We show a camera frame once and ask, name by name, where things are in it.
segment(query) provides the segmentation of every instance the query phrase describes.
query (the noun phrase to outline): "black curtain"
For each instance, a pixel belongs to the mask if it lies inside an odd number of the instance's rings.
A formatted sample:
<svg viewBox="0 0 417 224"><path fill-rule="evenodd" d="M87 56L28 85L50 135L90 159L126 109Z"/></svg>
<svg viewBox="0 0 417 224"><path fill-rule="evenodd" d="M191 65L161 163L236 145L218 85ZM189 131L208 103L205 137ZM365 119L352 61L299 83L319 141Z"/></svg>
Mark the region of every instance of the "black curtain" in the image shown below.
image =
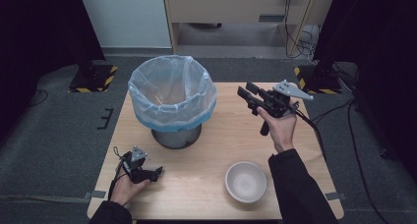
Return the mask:
<svg viewBox="0 0 417 224"><path fill-rule="evenodd" d="M0 0L0 140L42 75L82 59L105 60L82 0Z"/></svg>
<svg viewBox="0 0 417 224"><path fill-rule="evenodd" d="M333 0L314 57L358 66L355 97L383 145L415 181L416 12L415 0Z"/></svg>

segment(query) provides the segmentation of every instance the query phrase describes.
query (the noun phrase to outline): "gray carpet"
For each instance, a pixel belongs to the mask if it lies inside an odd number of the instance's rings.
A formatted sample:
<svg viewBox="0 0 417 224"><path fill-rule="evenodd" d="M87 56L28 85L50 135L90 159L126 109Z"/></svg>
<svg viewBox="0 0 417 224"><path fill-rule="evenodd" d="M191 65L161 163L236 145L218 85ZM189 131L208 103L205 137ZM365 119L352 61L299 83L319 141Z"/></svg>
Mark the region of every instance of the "gray carpet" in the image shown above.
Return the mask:
<svg viewBox="0 0 417 224"><path fill-rule="evenodd" d="M76 66L44 76L14 131L0 145L0 196L83 197L91 192L127 92L127 81L147 58L109 57L118 66L107 92L68 93ZM306 60L197 59L214 82L296 82L293 68ZM352 96L320 94L306 102L311 118ZM114 113L106 130L105 109ZM380 158L380 144L360 112L351 111L352 127L369 191L389 223L417 223L417 188L402 165ZM347 121L347 107L319 124L328 169L340 193L345 215L340 223L383 223L372 209L359 175ZM88 223L85 203L0 201L0 223Z"/></svg>

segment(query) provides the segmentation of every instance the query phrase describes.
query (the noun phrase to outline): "black jacket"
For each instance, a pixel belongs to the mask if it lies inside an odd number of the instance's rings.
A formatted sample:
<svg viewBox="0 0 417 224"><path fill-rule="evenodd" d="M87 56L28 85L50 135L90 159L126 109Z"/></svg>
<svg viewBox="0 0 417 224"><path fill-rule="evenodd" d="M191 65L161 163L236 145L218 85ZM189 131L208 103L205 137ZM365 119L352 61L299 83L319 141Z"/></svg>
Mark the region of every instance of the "black jacket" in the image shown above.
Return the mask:
<svg viewBox="0 0 417 224"><path fill-rule="evenodd" d="M295 149L271 156L268 163L285 224L337 223L322 191ZM89 223L130 224L132 215L122 205L104 201Z"/></svg>

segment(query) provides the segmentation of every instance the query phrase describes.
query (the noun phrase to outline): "tripod base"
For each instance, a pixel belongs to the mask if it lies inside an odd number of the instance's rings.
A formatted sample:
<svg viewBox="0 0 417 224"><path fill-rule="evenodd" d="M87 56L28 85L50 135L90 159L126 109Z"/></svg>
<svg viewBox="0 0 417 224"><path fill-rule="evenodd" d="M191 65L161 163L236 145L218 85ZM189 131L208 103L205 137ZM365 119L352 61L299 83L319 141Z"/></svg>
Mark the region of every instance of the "tripod base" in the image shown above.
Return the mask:
<svg viewBox="0 0 417 224"><path fill-rule="evenodd" d="M300 88L307 93L341 93L341 86L336 77L317 78L316 66L303 65L294 69Z"/></svg>
<svg viewBox="0 0 417 224"><path fill-rule="evenodd" d="M116 74L117 67L112 65L94 65L93 67L96 69L95 78L86 78L79 70L74 76L68 92L107 91Z"/></svg>

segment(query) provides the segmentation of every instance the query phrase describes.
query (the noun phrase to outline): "plastic bag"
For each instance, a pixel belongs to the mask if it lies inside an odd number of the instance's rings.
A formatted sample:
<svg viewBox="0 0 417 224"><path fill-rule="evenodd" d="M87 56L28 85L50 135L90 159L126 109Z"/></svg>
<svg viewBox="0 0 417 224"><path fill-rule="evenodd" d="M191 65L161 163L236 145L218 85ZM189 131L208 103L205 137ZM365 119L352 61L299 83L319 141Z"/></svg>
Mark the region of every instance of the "plastic bag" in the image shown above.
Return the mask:
<svg viewBox="0 0 417 224"><path fill-rule="evenodd" d="M198 127L211 117L217 98L208 71L190 56L150 59L128 85L136 117L158 132Z"/></svg>

